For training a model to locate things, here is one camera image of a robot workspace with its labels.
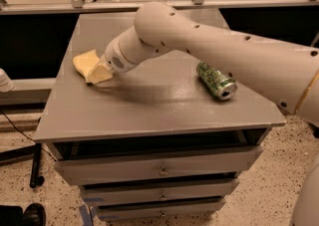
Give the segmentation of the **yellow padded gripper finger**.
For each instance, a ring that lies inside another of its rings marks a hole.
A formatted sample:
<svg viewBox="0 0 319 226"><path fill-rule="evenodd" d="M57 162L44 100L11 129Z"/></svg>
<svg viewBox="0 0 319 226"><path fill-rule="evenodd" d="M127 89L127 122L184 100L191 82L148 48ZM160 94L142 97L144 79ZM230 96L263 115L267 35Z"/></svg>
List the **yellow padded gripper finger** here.
<svg viewBox="0 0 319 226"><path fill-rule="evenodd" d="M112 66L106 60L105 56L101 58L95 56L89 61L89 71L86 75L88 84L98 84L111 79L114 75Z"/></svg>

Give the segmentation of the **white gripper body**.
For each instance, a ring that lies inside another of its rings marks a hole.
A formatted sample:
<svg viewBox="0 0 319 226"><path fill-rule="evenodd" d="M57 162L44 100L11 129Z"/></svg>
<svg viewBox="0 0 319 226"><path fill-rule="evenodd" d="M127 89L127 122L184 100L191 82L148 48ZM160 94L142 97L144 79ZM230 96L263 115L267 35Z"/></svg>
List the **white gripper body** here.
<svg viewBox="0 0 319 226"><path fill-rule="evenodd" d="M144 43L132 26L107 46L104 58L114 73L126 73L158 55L159 51Z"/></svg>

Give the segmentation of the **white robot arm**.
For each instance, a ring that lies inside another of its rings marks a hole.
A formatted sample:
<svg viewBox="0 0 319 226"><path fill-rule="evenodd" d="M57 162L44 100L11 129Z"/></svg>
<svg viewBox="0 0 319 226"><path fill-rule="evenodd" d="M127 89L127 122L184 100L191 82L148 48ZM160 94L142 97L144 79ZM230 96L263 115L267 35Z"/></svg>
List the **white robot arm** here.
<svg viewBox="0 0 319 226"><path fill-rule="evenodd" d="M197 23L162 2L139 8L134 25L86 74L97 84L170 50L186 52L319 126L319 54L312 47Z"/></svg>

